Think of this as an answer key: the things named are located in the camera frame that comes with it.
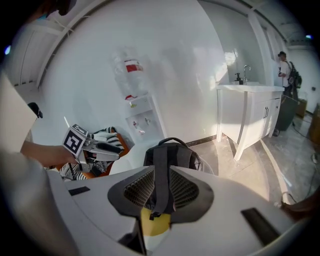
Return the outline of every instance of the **bathroom vanity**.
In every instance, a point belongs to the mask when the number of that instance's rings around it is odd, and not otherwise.
[[[222,133],[238,148],[234,159],[269,134],[272,136],[280,110],[283,87],[266,85],[218,85],[218,125],[216,140]]]

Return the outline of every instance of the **cabinet door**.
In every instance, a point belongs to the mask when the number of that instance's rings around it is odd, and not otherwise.
[[[278,115],[280,111],[280,105],[281,105],[281,98],[272,100],[271,111],[268,114],[270,116],[270,120],[268,123],[267,133],[269,133],[270,131],[273,131],[274,128],[276,127],[276,123],[277,123]]]
[[[247,138],[245,139],[246,146],[254,144],[263,136],[268,101],[258,102],[253,105],[254,113],[248,127]]]
[[[274,112],[274,99],[267,100],[264,102],[265,108],[266,108],[266,113],[264,115],[264,124],[263,124],[263,132],[262,132],[262,138],[266,136],[271,129],[271,118],[272,118],[272,113]]]

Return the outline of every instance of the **white door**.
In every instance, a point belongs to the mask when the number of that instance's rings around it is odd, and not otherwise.
[[[245,139],[245,145],[250,146],[260,140],[263,136],[265,119],[268,113],[268,101],[258,102],[253,105],[254,113],[248,125],[248,133]]]

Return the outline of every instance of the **baseboard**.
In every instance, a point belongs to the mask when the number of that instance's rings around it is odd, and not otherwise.
[[[211,142],[213,140],[216,140],[217,139],[217,135],[213,135],[213,136],[210,136],[210,137],[206,137],[206,138],[201,138],[201,139],[197,139],[197,140],[194,140],[194,141],[190,141],[190,142],[187,142],[187,146],[188,147],[192,147],[192,146],[195,146],[195,145],[199,145],[199,144],[202,144],[202,143],[206,143],[206,142]]]

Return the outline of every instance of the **backpack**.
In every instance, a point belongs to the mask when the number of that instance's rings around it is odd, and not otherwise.
[[[165,143],[171,140],[178,143]],[[147,209],[152,210],[150,220],[176,210],[173,193],[168,189],[171,184],[170,166],[202,171],[202,162],[198,154],[188,148],[182,140],[174,137],[163,139],[157,146],[149,148],[145,153],[143,166],[154,166],[155,170],[154,190],[145,204]]]
[[[290,68],[290,74],[289,74],[289,78],[288,78],[288,84],[290,86],[293,86],[297,89],[301,88],[301,84],[302,84],[302,77],[299,74],[299,72],[296,70],[295,65],[292,63],[292,61],[290,61],[290,64],[286,61],[286,63],[289,65]]]

